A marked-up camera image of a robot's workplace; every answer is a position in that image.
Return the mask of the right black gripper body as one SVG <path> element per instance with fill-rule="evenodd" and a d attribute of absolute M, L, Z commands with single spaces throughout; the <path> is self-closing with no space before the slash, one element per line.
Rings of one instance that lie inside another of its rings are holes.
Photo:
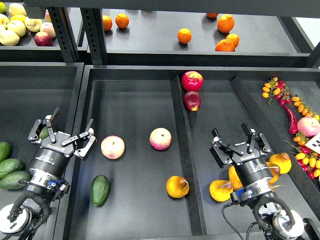
<path fill-rule="evenodd" d="M 268 182 L 273 174 L 266 161 L 261 158 L 257 148 L 248 152 L 245 142 L 238 145 L 225 143 L 222 140 L 213 141 L 210 152 L 220 168 L 233 165 L 243 187 L 248 187 L 259 180 Z"/>

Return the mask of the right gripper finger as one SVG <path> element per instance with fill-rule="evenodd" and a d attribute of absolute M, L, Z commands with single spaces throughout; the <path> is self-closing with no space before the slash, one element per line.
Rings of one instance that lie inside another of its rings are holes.
<path fill-rule="evenodd" d="M 237 155 L 244 155 L 244 151 L 241 150 L 239 147 L 236 147 L 235 145 L 231 143 L 227 143 L 224 140 L 222 140 L 218 130 L 216 128 L 213 128 L 211 131 L 212 136 L 213 136 L 213 141 L 212 141 L 212 146 L 216 149 L 219 149 L 226 155 L 232 155 L 232 154 L 237 154 Z"/>
<path fill-rule="evenodd" d="M 257 133 L 255 129 L 249 128 L 246 122 L 241 124 L 242 130 L 247 136 L 248 154 L 253 154 L 254 150 L 258 150 L 261 156 L 267 156 L 272 152 L 272 149 L 263 133 Z"/>

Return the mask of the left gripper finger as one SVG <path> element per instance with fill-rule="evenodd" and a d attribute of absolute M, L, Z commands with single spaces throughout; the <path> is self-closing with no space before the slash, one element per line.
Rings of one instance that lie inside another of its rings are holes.
<path fill-rule="evenodd" d="M 60 108 L 57 107 L 51 115 L 47 115 L 44 119 L 37 119 L 31 128 L 27 139 L 33 143 L 39 144 L 41 142 L 40 133 L 42 129 L 46 127 L 50 141 L 56 143 L 57 140 L 53 126 L 58 118 L 59 112 Z"/>
<path fill-rule="evenodd" d="M 74 151 L 71 153 L 72 155 L 77 156 L 82 160 L 85 160 L 90 154 L 92 146 L 96 143 L 96 137 L 94 136 L 95 132 L 92 128 L 93 123 L 94 119 L 91 118 L 84 132 L 79 133 L 78 135 L 70 136 L 69 138 L 61 142 L 61 146 L 66 147 L 70 144 L 75 144 L 77 141 L 86 141 L 85 146 L 83 146 L 82 148 L 75 148 Z"/>

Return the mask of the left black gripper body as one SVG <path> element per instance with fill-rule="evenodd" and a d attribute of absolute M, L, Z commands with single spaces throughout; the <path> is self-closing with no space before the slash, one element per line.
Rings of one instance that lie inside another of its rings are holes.
<path fill-rule="evenodd" d="M 49 136 L 42 139 L 40 148 L 29 163 L 29 170 L 33 172 L 41 170 L 57 178 L 62 177 L 76 150 L 73 143 L 62 146 L 62 142 L 68 138 L 68 134 L 59 131 L 55 135 L 55 143 L 51 142 Z"/>

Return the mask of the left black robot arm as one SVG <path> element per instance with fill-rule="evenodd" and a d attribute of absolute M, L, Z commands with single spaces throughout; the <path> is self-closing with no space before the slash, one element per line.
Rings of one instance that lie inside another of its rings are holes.
<path fill-rule="evenodd" d="M 86 159 L 96 142 L 90 119 L 85 130 L 74 136 L 54 129 L 59 109 L 44 119 L 37 119 L 28 140 L 39 148 L 25 177 L 10 174 L 14 183 L 24 188 L 21 196 L 0 210 L 0 231 L 8 240 L 18 237 L 31 240 L 51 215 L 51 203 L 69 192 L 70 183 L 63 178 L 72 157 Z"/>

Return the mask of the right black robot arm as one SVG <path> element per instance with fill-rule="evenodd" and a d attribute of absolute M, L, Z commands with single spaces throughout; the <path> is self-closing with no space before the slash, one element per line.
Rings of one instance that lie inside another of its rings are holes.
<path fill-rule="evenodd" d="M 224 208 L 248 206 L 255 218 L 251 225 L 258 225 L 266 240 L 301 240 L 303 233 L 311 240 L 318 240 L 320 232 L 313 221 L 301 218 L 273 191 L 270 181 L 275 175 L 263 158 L 272 151 L 265 135 L 256 133 L 245 122 L 241 127 L 247 141 L 236 144 L 223 141 L 218 130 L 212 130 L 211 154 L 220 168 L 231 164 L 241 183 L 240 187 L 234 187 L 229 181 L 219 181 L 212 193 L 229 193 L 231 203 Z"/>

